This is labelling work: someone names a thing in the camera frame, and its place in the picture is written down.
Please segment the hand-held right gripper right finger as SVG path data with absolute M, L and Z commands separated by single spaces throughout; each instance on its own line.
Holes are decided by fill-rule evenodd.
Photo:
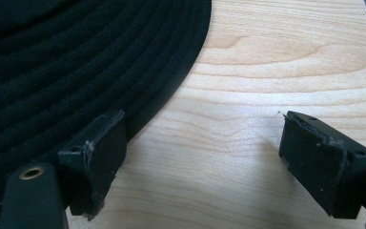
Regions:
M 279 156 L 328 215 L 355 219 L 366 208 L 366 147 L 340 131 L 289 111 Z

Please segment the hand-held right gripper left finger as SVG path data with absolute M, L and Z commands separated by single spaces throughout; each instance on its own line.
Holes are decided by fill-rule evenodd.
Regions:
M 105 203 L 127 151 L 125 113 L 102 114 L 58 151 L 69 184 L 68 204 L 74 216 L 92 220 Z

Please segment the black stitched fabric hat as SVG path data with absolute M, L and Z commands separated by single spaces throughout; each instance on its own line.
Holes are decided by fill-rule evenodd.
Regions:
M 0 0 L 0 204 L 8 176 L 122 110 L 135 135 L 179 87 L 212 0 Z

